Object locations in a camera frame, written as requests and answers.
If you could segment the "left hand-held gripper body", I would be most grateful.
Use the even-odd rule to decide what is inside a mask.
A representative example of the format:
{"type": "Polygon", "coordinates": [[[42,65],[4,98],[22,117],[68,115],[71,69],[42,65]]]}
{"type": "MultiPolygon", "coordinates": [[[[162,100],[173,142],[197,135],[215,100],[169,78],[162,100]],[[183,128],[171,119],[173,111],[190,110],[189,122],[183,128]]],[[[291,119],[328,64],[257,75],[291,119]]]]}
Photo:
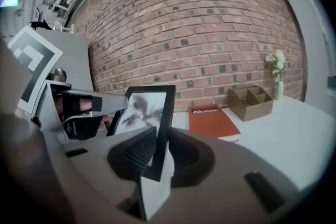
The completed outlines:
{"type": "Polygon", "coordinates": [[[0,114],[19,109],[26,119],[40,123],[43,131],[65,141],[51,88],[62,83],[47,80],[61,56],[60,49],[28,26],[8,44],[0,40],[0,114]]]}

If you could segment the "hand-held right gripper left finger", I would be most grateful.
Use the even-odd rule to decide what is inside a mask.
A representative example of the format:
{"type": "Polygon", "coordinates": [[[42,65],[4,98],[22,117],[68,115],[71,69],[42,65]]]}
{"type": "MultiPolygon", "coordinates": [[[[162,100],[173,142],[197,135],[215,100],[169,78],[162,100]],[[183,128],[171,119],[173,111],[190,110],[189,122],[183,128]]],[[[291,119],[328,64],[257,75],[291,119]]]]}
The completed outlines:
{"type": "Polygon", "coordinates": [[[79,174],[107,201],[135,216],[144,216],[141,176],[156,150],[156,128],[63,144],[79,174]]]}

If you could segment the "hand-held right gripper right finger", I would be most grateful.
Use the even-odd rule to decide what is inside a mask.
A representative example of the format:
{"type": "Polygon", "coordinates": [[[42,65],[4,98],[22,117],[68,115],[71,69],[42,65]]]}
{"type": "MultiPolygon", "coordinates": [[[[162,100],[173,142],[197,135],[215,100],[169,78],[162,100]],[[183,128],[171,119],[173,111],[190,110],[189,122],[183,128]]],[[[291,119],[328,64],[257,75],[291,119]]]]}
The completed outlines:
{"type": "Polygon", "coordinates": [[[171,194],[150,224],[271,224],[299,190],[247,148],[170,130],[171,194]]]}

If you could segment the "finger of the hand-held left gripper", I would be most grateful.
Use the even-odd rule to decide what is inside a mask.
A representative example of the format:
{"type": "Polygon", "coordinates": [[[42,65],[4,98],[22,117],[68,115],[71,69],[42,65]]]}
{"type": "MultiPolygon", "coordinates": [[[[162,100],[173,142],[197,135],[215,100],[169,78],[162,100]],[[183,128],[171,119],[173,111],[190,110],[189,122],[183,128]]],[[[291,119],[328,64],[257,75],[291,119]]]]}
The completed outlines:
{"type": "Polygon", "coordinates": [[[118,94],[78,89],[56,91],[56,112],[62,121],[112,115],[127,105],[128,98],[118,94]]]}
{"type": "Polygon", "coordinates": [[[91,117],[89,114],[70,116],[63,120],[63,128],[70,140],[93,138],[101,124],[103,116],[91,117]]]}

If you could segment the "black picture frame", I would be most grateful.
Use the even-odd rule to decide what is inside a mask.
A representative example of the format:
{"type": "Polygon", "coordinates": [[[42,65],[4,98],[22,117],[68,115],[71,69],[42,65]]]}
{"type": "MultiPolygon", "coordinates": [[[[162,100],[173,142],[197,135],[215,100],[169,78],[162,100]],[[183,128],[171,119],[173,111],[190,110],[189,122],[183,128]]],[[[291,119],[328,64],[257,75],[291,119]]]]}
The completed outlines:
{"type": "Polygon", "coordinates": [[[124,138],[107,155],[107,162],[122,179],[139,182],[140,177],[160,181],[171,127],[176,87],[129,87],[128,106],[115,113],[109,136],[124,138]],[[125,138],[136,131],[136,135],[125,138]]]}

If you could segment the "black object on refrigerator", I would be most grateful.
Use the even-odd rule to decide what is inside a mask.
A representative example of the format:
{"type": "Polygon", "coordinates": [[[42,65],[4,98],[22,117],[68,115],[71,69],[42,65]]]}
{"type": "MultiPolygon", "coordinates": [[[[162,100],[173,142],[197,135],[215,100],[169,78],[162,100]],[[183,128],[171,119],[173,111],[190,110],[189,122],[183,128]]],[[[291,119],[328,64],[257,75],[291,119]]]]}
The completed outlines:
{"type": "Polygon", "coordinates": [[[43,22],[30,22],[29,27],[32,28],[33,30],[36,30],[37,28],[43,28],[46,30],[52,30],[52,28],[47,24],[47,22],[44,20],[43,22]]]}

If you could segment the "white metal rack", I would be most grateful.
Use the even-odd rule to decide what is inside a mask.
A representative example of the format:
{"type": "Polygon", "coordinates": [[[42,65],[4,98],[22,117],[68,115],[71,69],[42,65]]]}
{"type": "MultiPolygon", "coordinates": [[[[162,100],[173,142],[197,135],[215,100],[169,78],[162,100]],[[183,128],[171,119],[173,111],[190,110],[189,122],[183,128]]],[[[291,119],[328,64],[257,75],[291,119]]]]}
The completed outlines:
{"type": "Polygon", "coordinates": [[[53,30],[60,31],[60,32],[66,32],[66,33],[74,33],[75,25],[71,24],[70,27],[64,27],[61,23],[55,21],[53,30]]]}

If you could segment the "red book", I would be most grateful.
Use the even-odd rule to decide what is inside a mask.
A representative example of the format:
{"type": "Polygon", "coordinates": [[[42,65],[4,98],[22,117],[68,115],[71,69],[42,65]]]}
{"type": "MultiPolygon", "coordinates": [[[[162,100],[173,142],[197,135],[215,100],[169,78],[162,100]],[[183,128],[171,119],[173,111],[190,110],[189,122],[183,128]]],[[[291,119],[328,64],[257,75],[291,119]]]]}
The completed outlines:
{"type": "Polygon", "coordinates": [[[216,104],[192,106],[188,110],[189,130],[192,133],[237,143],[240,131],[216,104]]]}

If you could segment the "square ceiling light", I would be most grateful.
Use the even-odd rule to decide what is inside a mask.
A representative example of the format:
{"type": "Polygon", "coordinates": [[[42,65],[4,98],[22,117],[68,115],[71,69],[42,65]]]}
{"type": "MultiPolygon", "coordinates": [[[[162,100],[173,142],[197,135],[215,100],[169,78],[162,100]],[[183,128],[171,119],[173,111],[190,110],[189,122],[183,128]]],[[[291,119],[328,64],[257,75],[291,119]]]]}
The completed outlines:
{"type": "Polygon", "coordinates": [[[4,7],[17,7],[19,0],[0,0],[0,8],[4,7]]]}

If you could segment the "brown cardboard organizer box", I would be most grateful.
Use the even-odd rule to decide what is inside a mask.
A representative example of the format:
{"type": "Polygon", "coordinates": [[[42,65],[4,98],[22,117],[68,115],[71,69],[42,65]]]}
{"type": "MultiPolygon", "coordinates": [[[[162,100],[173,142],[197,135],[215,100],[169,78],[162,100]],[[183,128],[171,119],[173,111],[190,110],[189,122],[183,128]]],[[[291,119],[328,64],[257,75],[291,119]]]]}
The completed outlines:
{"type": "Polygon", "coordinates": [[[228,108],[243,122],[271,114],[274,100],[261,87],[228,90],[228,108]]]}

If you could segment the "pale green vase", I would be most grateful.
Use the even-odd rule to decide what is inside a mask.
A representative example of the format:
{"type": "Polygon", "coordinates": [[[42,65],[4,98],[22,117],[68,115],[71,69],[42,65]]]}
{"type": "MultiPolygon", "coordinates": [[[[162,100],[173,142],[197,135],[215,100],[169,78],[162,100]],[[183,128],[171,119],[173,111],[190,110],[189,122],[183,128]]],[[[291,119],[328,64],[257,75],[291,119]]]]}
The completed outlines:
{"type": "Polygon", "coordinates": [[[275,85],[275,99],[281,100],[284,92],[283,81],[277,81],[275,85]]]}

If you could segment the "white flower bouquet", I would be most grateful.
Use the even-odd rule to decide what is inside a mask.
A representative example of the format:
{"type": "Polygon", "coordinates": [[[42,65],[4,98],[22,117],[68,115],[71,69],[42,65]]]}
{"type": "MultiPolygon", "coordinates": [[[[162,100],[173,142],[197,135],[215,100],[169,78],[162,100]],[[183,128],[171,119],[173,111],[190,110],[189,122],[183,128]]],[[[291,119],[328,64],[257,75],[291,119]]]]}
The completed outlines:
{"type": "Polygon", "coordinates": [[[270,52],[265,57],[266,65],[269,68],[270,73],[276,82],[281,81],[282,74],[285,69],[285,61],[286,57],[284,52],[278,49],[273,52],[270,52]]]}

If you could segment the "white hutch cabinet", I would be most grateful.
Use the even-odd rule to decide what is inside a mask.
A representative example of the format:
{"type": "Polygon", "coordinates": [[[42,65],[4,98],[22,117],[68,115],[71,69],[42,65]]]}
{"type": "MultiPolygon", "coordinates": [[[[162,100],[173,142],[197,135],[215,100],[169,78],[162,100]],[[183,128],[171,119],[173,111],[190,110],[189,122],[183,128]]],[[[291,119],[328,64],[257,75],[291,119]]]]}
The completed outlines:
{"type": "Polygon", "coordinates": [[[305,103],[330,114],[327,89],[327,53],[322,29],[311,0],[288,0],[298,21],[307,55],[305,103]]]}

